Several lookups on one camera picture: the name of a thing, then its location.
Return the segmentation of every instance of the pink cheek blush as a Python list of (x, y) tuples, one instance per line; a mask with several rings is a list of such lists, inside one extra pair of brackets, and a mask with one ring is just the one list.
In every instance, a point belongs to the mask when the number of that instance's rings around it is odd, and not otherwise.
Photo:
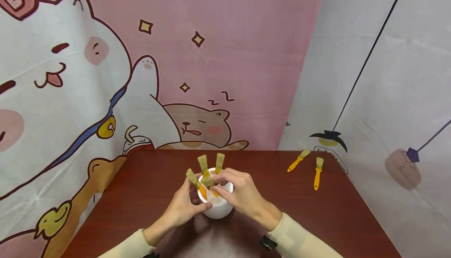
[(212, 135), (219, 135), (220, 133), (222, 133), (222, 129), (220, 126), (210, 126), (207, 128), (207, 131)]
[(24, 126), (19, 113), (0, 109), (0, 152), (6, 151), (20, 139)]
[(86, 44), (84, 56), (89, 63), (97, 66), (108, 56), (109, 52), (110, 48), (106, 41), (99, 37), (91, 37)]

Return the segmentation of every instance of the cartoon cat face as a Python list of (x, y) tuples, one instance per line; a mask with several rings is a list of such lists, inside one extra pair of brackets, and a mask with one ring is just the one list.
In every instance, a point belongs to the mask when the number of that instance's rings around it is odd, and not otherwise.
[(226, 110), (207, 110), (190, 104), (168, 104), (164, 108), (174, 119), (182, 141), (206, 142), (222, 148), (231, 139)]
[(130, 77), (124, 45), (89, 0), (35, 1), (21, 21), (0, 9), (0, 196), (104, 118)]

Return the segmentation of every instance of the white cup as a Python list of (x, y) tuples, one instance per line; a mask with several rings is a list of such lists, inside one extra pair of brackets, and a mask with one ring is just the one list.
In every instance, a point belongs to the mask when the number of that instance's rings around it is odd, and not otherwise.
[[(208, 171), (211, 174), (211, 177), (214, 177), (215, 174), (215, 168), (210, 168)], [(225, 186), (222, 186), (226, 191), (233, 192), (233, 184), (231, 182), (227, 183)], [(202, 202), (208, 202), (207, 199), (205, 199), (200, 191), (198, 190), (198, 196)], [(209, 210), (205, 211), (205, 216), (211, 218), (211, 219), (222, 219), (223, 217), (227, 216), (233, 209), (233, 206), (231, 206), (225, 199), (223, 199), (222, 202), (219, 204), (213, 204), (213, 207)]]

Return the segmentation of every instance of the forearm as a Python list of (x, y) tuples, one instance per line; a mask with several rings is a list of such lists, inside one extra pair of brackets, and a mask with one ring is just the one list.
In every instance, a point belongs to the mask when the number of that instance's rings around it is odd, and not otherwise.
[(172, 223), (160, 217), (150, 227), (134, 232), (99, 258), (142, 258), (152, 253), (155, 246), (171, 229), (173, 229)]
[(277, 251), (284, 258), (342, 258), (330, 246), (269, 202), (255, 220), (267, 229), (269, 237), (278, 244)]
[(174, 224), (164, 216), (160, 217), (150, 227), (143, 230), (144, 239), (148, 245), (157, 246), (157, 244), (174, 228)]

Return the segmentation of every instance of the black string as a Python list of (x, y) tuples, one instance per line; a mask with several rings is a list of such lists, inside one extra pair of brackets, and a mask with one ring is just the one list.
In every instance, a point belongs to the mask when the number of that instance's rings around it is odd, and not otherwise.
[(448, 121), (448, 123), (446, 123), (438, 132), (436, 132), (434, 134), (434, 136), (432, 136), (424, 145), (421, 146), (421, 148), (419, 148), (419, 150), (417, 150), (418, 152), (421, 151), (428, 143), (431, 142), (431, 140), (433, 140), (436, 136), (438, 136), (438, 134), (440, 134), (443, 130), (445, 130), (445, 128), (451, 124), (451, 120)]
[(338, 121), (339, 121), (339, 119), (341, 118), (341, 115), (343, 114), (343, 111), (345, 110), (346, 104), (348, 104), (349, 98), (351, 97), (351, 94), (352, 94), (352, 92), (354, 91), (354, 88), (355, 88), (355, 86), (356, 86), (358, 80), (360, 79), (360, 75), (362, 75), (362, 72), (364, 71), (364, 68), (365, 68), (365, 66), (366, 66), (366, 63), (368, 62), (368, 59), (369, 59), (369, 57), (371, 56), (371, 53), (373, 53), (374, 47), (376, 46), (377, 41), (379, 40), (379, 37), (381, 36), (381, 34), (382, 34), (382, 32), (383, 32), (383, 30), (384, 30), (384, 28), (385, 28), (385, 25), (387, 24), (387, 21), (388, 21), (388, 19), (390, 18), (390, 15), (391, 15), (392, 11), (394, 10), (395, 5), (396, 5), (397, 2), (398, 2), (398, 0), (395, 0), (394, 3), (393, 3), (393, 5), (391, 6), (390, 12), (388, 13), (387, 18), (385, 18), (384, 24), (382, 25), (382, 28), (381, 28), (381, 30), (379, 31), (379, 34), (377, 35), (376, 40), (374, 41), (374, 44), (373, 44), (373, 46), (371, 47), (371, 50), (369, 51), (367, 58), (365, 59), (365, 63), (364, 63), (364, 65), (362, 66), (362, 69), (360, 69), (359, 76), (357, 76), (357, 79), (355, 80), (354, 85), (352, 86), (351, 92), (349, 93), (348, 98), (346, 99), (346, 102), (345, 102), (343, 108), (341, 109), (341, 112), (340, 112), (340, 114), (339, 114), (339, 116), (338, 116), (337, 121), (335, 122), (335, 125), (334, 125), (334, 128), (332, 129), (332, 131), (335, 131), (335, 127), (337, 127)]

